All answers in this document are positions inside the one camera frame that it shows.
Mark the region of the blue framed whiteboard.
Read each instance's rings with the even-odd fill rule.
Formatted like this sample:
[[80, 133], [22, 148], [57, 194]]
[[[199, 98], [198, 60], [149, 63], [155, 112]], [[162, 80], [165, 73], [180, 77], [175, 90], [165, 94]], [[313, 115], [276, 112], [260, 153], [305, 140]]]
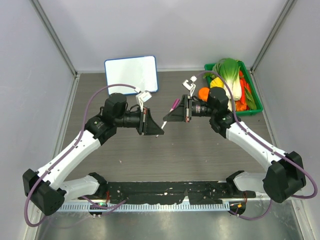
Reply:
[[157, 62], [153, 55], [107, 59], [104, 61], [104, 69], [106, 84], [108, 86], [117, 85], [109, 87], [108, 94], [136, 94], [134, 89], [121, 86], [122, 84], [131, 85], [141, 91], [147, 90], [151, 93], [159, 90]]

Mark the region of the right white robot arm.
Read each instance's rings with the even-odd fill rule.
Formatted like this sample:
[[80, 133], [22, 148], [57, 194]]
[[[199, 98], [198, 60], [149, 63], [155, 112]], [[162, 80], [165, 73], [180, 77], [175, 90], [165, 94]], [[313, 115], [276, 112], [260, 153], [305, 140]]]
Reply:
[[302, 157], [292, 151], [287, 153], [251, 131], [228, 109], [226, 91], [213, 87], [206, 101], [183, 95], [177, 107], [163, 117], [165, 122], [189, 122], [192, 117], [208, 117], [214, 132], [235, 143], [252, 156], [265, 173], [240, 170], [230, 176], [226, 193], [233, 198], [244, 191], [267, 194], [274, 202], [282, 203], [306, 185], [302, 172]]

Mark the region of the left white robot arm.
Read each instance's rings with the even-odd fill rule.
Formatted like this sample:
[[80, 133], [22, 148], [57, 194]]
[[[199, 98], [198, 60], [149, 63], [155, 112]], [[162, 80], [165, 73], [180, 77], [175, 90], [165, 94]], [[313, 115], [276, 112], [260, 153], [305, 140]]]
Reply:
[[34, 171], [22, 175], [26, 197], [45, 215], [55, 213], [65, 201], [82, 196], [100, 200], [107, 192], [106, 180], [93, 172], [66, 182], [66, 177], [92, 152], [113, 137], [118, 128], [136, 129], [139, 135], [163, 135], [163, 129], [153, 120], [149, 107], [144, 104], [151, 98], [148, 91], [136, 95], [136, 110], [128, 108], [127, 97], [111, 94], [90, 118], [75, 139], [54, 159]]

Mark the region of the white marker magenta cap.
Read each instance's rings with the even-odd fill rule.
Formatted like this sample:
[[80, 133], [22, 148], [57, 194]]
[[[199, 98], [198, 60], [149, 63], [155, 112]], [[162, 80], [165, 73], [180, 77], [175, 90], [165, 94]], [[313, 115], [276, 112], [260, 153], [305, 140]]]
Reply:
[[[169, 110], [169, 113], [172, 112], [172, 111], [178, 106], [179, 103], [180, 103], [180, 99], [177, 98], [177, 99], [174, 101], [173, 105], [171, 106], [171, 108], [170, 108], [170, 110]], [[161, 126], [161, 129], [162, 129], [162, 130], [164, 129], [164, 127], [166, 126], [166, 124], [167, 124], [167, 121], [164, 121], [163, 124], [162, 124], [162, 126]]]

